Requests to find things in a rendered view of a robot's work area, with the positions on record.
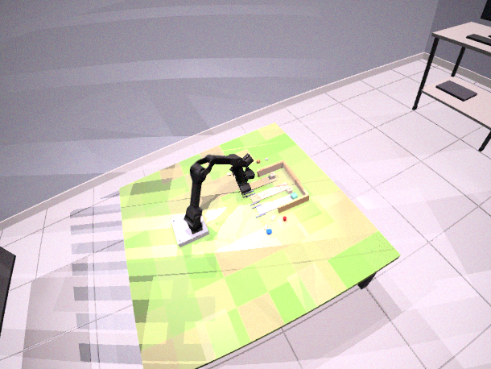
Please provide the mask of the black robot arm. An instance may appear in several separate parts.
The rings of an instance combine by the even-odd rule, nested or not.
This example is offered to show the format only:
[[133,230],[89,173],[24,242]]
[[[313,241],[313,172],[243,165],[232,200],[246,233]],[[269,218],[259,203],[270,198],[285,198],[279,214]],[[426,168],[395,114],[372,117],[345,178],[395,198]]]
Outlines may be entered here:
[[[208,162],[208,167],[204,168],[201,165]],[[240,176],[245,173],[246,182],[250,179],[254,179],[255,173],[248,166],[254,162],[250,154],[245,154],[242,158],[236,154],[228,155],[206,155],[204,158],[198,159],[190,167],[190,175],[192,178],[192,194],[190,206],[187,207],[186,214],[184,215],[184,221],[188,224],[193,234],[202,231],[203,224],[201,222],[202,209],[199,207],[200,203],[200,191],[202,182],[206,176],[211,172],[214,164],[230,164],[229,169],[234,172],[236,176]],[[246,168],[245,171],[243,168]]]

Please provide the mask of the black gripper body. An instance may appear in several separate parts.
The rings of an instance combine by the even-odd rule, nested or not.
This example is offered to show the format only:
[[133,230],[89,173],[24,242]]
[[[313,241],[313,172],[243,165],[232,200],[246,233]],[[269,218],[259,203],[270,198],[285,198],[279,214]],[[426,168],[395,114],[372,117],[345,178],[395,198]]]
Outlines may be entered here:
[[236,176],[234,174],[234,172],[232,172],[232,174],[233,174],[233,176],[235,176],[237,183],[240,183],[241,186],[239,187],[239,189],[240,189],[242,194],[251,191],[250,184],[247,184],[247,182],[246,182],[246,175],[244,172],[240,176]]

